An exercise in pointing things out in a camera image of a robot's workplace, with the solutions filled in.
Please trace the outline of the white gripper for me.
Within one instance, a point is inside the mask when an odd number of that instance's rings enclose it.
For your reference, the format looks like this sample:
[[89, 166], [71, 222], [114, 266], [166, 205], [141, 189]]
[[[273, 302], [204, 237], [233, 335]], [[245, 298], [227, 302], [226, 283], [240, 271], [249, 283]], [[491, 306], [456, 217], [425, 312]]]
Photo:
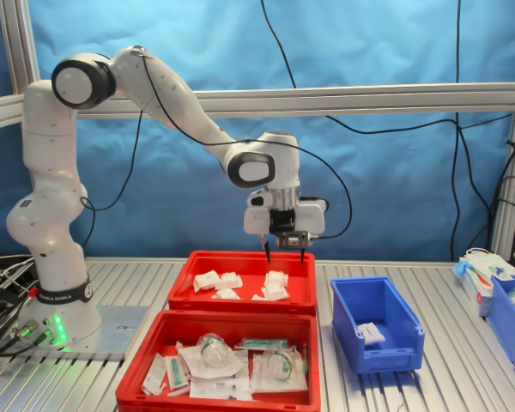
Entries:
[[[258, 235], [259, 242], [270, 263], [270, 244], [265, 234], [284, 232], [308, 232], [320, 235], [325, 230], [325, 203], [305, 201], [291, 209], [275, 209], [273, 200], [268, 196], [251, 197], [244, 213], [244, 230], [248, 234]], [[300, 249], [300, 263], [305, 262], [306, 249]]]

